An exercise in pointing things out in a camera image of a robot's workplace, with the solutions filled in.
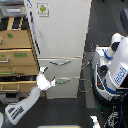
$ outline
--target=green logo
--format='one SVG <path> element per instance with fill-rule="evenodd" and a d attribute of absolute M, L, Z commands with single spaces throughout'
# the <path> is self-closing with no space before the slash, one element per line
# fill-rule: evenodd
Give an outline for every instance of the green logo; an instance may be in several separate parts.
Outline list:
<path fill-rule="evenodd" d="M 7 33 L 8 38 L 13 38 L 13 34 L 12 33 Z"/>
<path fill-rule="evenodd" d="M 40 7 L 40 11 L 42 11 L 42 13 L 45 13 L 45 11 L 46 11 L 46 7 L 45 7 L 44 5 L 41 5 L 41 7 Z"/>

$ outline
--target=sticker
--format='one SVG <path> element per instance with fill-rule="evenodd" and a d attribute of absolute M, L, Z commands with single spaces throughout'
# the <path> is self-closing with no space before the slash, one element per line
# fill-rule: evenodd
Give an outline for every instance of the sticker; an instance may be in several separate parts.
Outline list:
<path fill-rule="evenodd" d="M 13 69 L 12 67 L 9 67 L 8 69 Z"/>
<path fill-rule="evenodd" d="M 0 55 L 1 57 L 6 57 L 5 55 Z"/>
<path fill-rule="evenodd" d="M 49 5 L 48 3 L 37 3 L 37 9 L 39 16 L 48 17 L 49 16 Z"/>
<path fill-rule="evenodd" d="M 7 33 L 8 38 L 13 38 L 13 34 L 12 33 Z"/>
<path fill-rule="evenodd" d="M 23 57 L 28 57 L 27 53 L 13 53 L 15 58 L 23 58 Z"/>

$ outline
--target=label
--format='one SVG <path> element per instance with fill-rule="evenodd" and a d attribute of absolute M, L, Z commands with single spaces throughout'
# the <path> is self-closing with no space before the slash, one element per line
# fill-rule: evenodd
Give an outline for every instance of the label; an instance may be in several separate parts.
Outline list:
<path fill-rule="evenodd" d="M 20 13 L 20 9 L 7 9 L 8 13 Z"/>
<path fill-rule="evenodd" d="M 9 67 L 8 69 L 13 69 L 12 67 Z"/>
<path fill-rule="evenodd" d="M 118 87 L 120 87 L 126 75 L 127 75 L 127 70 L 122 65 L 120 65 L 113 76 L 113 80 Z"/>
<path fill-rule="evenodd" d="M 13 34 L 12 33 L 7 33 L 8 38 L 13 38 Z"/>
<path fill-rule="evenodd" d="M 1 57 L 6 57 L 5 55 L 0 55 Z"/>
<path fill-rule="evenodd" d="M 27 53 L 13 53 L 15 58 L 24 58 L 24 57 L 28 57 Z"/>

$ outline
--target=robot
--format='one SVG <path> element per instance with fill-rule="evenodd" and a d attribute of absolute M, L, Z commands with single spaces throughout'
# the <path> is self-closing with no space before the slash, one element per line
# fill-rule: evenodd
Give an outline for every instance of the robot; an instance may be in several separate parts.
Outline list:
<path fill-rule="evenodd" d="M 5 108 L 5 114 L 3 116 L 0 113 L 0 128 L 12 128 L 16 125 L 19 120 L 24 116 L 24 114 L 36 103 L 40 97 L 41 91 L 46 91 L 49 88 L 55 86 L 55 78 L 49 82 L 45 76 L 44 72 L 47 68 L 41 67 L 40 72 L 37 76 L 37 86 L 33 87 L 30 91 L 30 96 L 21 100 L 18 103 L 9 104 Z"/>
<path fill-rule="evenodd" d="M 128 90 L 128 37 L 112 36 L 110 47 L 96 47 L 92 60 L 93 91 L 103 103 L 117 104 Z"/>

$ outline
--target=wooden cabinet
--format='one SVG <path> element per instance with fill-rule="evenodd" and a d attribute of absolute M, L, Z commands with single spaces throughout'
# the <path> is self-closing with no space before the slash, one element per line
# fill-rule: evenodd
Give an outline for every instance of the wooden cabinet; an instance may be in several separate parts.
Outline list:
<path fill-rule="evenodd" d="M 9 77 L 36 76 L 39 72 L 38 61 L 31 39 L 29 28 L 27 30 L 0 31 L 0 93 L 29 92 L 36 86 L 36 80 L 2 81 Z"/>

